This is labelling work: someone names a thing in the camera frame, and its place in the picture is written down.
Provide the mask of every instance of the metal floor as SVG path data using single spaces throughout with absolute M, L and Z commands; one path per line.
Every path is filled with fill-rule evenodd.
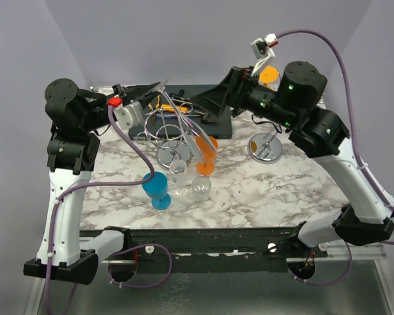
M 345 261 L 319 261 L 312 280 L 338 278 Z M 81 285 L 67 315 L 385 315 L 389 304 L 374 260 L 354 261 L 344 282 L 313 287 L 289 274 L 246 272 L 229 274 L 172 274 L 153 289 L 120 289 L 109 285 L 108 266 L 102 264 L 89 286 Z M 136 284 L 150 284 L 161 275 L 137 275 Z M 52 307 L 59 314 L 72 285 L 53 282 Z M 46 315 L 43 301 L 38 315 Z

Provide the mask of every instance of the clear glass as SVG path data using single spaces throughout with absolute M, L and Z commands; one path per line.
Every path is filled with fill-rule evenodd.
M 169 177 L 172 180 L 172 188 L 176 195 L 184 196 L 189 191 L 188 167 L 181 159 L 175 159 L 169 166 Z
M 191 183 L 191 189 L 196 201 L 206 201 L 210 197 L 210 179 L 204 176 L 196 177 Z

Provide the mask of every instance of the cable tie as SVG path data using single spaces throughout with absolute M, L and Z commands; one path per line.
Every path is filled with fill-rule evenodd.
M 368 166 L 369 166 L 369 165 L 368 165 L 367 163 L 363 163 L 362 166 L 358 166 L 357 168 L 358 168 L 358 169 L 367 169 Z

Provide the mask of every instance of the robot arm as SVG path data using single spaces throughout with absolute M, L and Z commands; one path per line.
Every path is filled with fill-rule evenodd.
M 259 62 L 266 59 L 261 53 L 271 49 L 273 39 L 270 35 L 252 43 L 255 51 L 261 49 L 256 53 Z M 258 83 L 261 68 L 259 63 L 255 68 L 233 67 L 218 86 L 191 101 L 215 116 L 229 106 L 233 116 L 249 110 L 285 126 L 290 140 L 321 165 L 346 195 L 349 205 L 323 219 L 302 222 L 285 246 L 315 247 L 340 238 L 354 245 L 387 240 L 394 230 L 392 210 L 363 175 L 347 127 L 334 112 L 317 106 L 327 79 L 308 62 L 292 62 L 274 91 Z M 394 206 L 394 197 L 378 186 Z
M 53 279 L 89 284 L 101 261 L 131 246 L 129 230 L 116 227 L 108 227 L 88 242 L 79 242 L 86 188 L 64 197 L 55 217 L 53 208 L 62 192 L 91 180 L 100 143 L 91 131 L 110 123 L 108 105 L 114 107 L 120 128 L 128 130 L 144 121 L 143 108 L 155 97 L 145 93 L 156 84 L 123 88 L 118 91 L 120 97 L 111 98 L 108 103 L 105 95 L 81 90 L 69 79 L 58 79 L 47 87 L 45 110 L 53 121 L 53 135 L 47 148 L 50 201 L 41 245 L 36 257 L 24 265 L 25 275 L 45 277 L 50 228 L 54 229 Z

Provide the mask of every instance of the round metal base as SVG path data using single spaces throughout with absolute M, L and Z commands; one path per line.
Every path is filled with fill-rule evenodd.
M 165 141 L 161 146 L 162 147 L 174 146 L 175 149 L 166 150 L 166 149 L 158 148 L 158 152 L 156 153 L 156 159 L 158 160 L 159 166 L 162 169 L 168 171 L 169 166 L 171 165 L 171 162 L 173 161 L 174 158 L 181 159 L 187 165 L 190 165 L 192 160 L 192 154 L 188 146 L 185 144 L 185 142 L 181 141 L 180 143 L 178 143 L 179 142 L 178 140 L 170 140 L 169 143 L 167 142 L 168 141 Z
M 267 133 L 258 133 L 248 142 L 248 153 L 254 161 L 270 164 L 280 159 L 283 145 L 275 136 L 271 138 Z

